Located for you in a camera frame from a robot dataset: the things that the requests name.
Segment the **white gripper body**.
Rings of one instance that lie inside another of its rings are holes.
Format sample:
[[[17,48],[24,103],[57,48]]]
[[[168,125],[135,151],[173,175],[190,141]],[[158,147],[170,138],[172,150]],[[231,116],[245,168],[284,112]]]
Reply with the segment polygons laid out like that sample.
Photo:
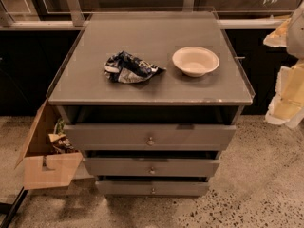
[[[286,35],[287,52],[304,59],[304,2],[294,11]]]

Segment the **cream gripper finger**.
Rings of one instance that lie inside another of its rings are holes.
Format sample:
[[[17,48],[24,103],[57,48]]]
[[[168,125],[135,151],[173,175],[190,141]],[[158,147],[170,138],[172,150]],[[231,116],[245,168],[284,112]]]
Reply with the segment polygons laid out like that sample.
[[[263,44],[272,48],[285,47],[287,30],[290,21],[291,19],[285,20],[280,26],[276,28],[276,30],[268,34],[263,40]]]
[[[297,127],[304,119],[304,61],[292,67],[283,66],[277,74],[275,96],[265,121],[269,124]]]

